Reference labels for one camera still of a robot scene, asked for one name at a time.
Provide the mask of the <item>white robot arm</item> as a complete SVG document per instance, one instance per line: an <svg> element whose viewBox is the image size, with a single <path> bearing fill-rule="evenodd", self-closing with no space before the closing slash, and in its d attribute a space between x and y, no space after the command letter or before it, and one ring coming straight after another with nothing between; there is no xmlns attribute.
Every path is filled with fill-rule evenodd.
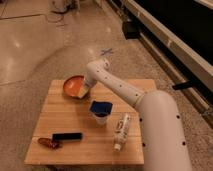
<svg viewBox="0 0 213 171"><path fill-rule="evenodd" d="M145 92L109 72L107 59L89 62L79 97L101 82L142 117L144 171L192 171L178 106L165 91Z"/></svg>

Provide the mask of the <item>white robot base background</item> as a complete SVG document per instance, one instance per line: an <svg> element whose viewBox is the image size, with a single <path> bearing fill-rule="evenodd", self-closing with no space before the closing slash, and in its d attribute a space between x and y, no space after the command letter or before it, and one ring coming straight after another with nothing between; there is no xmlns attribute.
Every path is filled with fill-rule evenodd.
<svg viewBox="0 0 213 171"><path fill-rule="evenodd" d="M80 0L48 0L50 11L66 13L70 8L80 9Z"/></svg>

